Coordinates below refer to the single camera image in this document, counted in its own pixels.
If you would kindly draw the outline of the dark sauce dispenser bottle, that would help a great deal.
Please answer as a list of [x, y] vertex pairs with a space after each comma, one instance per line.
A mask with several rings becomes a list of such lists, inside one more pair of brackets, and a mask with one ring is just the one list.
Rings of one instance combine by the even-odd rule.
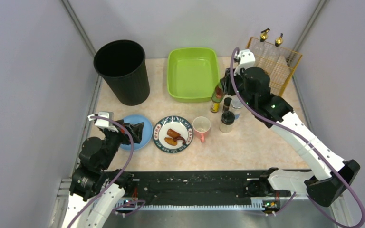
[[281, 55], [281, 45], [283, 44], [283, 33], [280, 34], [278, 38], [274, 41], [274, 47], [270, 49], [269, 57], [270, 57], [270, 73], [273, 73], [273, 70], [279, 60], [279, 57]]

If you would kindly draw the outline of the silver lid glass jar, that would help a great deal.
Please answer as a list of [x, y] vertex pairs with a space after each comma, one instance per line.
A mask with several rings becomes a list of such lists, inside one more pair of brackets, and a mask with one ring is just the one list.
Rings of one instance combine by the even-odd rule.
[[237, 120], [240, 117], [242, 108], [243, 108], [242, 102], [236, 97], [232, 98], [229, 110], [234, 114], [235, 120]]

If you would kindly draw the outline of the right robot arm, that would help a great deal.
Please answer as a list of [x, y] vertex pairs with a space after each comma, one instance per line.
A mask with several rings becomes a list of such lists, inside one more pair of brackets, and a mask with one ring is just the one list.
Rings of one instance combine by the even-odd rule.
[[306, 194], [314, 203], [330, 206], [346, 190], [362, 205], [352, 189], [360, 165], [331, 151], [300, 120], [293, 107], [270, 91], [269, 76], [259, 67], [227, 68], [221, 79], [225, 94], [236, 96], [254, 117], [284, 139], [306, 162], [310, 171], [270, 168], [264, 179], [274, 190]]

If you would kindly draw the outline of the clear oil dispenser bottle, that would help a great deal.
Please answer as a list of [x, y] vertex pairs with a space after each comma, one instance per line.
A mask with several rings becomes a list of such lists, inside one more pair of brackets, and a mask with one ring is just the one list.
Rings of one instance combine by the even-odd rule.
[[255, 67], [259, 66], [259, 62], [261, 60], [261, 57], [265, 51], [266, 43], [265, 41], [268, 39], [268, 33], [270, 32], [270, 29], [267, 28], [263, 31], [261, 31], [259, 42], [254, 46], [254, 56], [255, 56]]

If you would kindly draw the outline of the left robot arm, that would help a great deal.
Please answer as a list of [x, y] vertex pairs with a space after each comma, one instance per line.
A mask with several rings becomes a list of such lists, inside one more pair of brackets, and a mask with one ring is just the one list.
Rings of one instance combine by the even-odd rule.
[[109, 171], [120, 145], [140, 143], [144, 123], [95, 119], [105, 135], [87, 138], [79, 154], [80, 164], [71, 177], [63, 228], [101, 228], [116, 203], [132, 184], [132, 175], [124, 169]]

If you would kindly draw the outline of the green label sauce bottle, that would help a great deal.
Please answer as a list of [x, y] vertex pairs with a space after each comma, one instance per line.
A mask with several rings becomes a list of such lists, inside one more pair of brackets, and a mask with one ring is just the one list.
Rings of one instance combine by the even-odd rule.
[[211, 95], [211, 100], [214, 102], [214, 103], [220, 103], [223, 98], [225, 96], [225, 93], [224, 93], [224, 87], [223, 87], [223, 84], [221, 82], [219, 82], [212, 95]]

